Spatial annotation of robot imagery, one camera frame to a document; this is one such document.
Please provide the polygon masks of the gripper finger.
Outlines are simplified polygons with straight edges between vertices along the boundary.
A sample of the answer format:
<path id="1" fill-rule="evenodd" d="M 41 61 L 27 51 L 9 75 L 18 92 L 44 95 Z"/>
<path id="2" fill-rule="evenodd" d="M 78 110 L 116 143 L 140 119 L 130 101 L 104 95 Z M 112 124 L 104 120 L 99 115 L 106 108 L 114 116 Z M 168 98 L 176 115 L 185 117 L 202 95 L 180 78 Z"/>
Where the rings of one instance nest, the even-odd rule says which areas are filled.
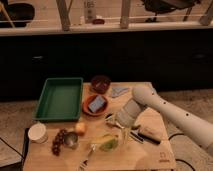
<path id="1" fill-rule="evenodd" d="M 109 118 L 115 118 L 115 114 L 109 113 L 105 116 L 105 119 L 109 119 Z"/>
<path id="2" fill-rule="evenodd" d="M 124 129 L 124 127 L 122 127 L 119 123 L 117 122 L 106 122 L 107 125 L 111 126 L 111 127 L 117 127 L 119 129 Z"/>

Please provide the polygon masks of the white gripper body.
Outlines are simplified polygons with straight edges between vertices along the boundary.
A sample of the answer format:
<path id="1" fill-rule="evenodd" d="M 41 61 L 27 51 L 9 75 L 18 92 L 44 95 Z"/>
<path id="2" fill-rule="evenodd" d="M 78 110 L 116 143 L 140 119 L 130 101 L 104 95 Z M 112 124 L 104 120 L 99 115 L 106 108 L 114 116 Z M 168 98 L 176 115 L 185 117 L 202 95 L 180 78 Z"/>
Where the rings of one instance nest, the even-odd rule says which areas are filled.
<path id="1" fill-rule="evenodd" d="M 123 127 L 131 127 L 134 125 L 137 117 L 147 108 L 146 105 L 137 103 L 130 99 L 127 103 L 116 113 L 116 121 Z"/>

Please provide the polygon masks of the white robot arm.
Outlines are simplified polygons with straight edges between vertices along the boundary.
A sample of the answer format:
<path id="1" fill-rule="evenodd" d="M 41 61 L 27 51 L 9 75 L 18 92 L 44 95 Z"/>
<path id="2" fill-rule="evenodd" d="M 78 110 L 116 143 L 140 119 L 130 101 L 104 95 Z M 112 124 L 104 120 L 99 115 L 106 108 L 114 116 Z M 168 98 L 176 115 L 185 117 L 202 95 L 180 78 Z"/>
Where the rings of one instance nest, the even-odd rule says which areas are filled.
<path id="1" fill-rule="evenodd" d="M 106 123 L 131 128 L 147 108 L 158 111 L 213 157 L 213 124 L 161 98 L 151 85 L 134 86 L 131 98 L 115 114 L 107 116 Z"/>

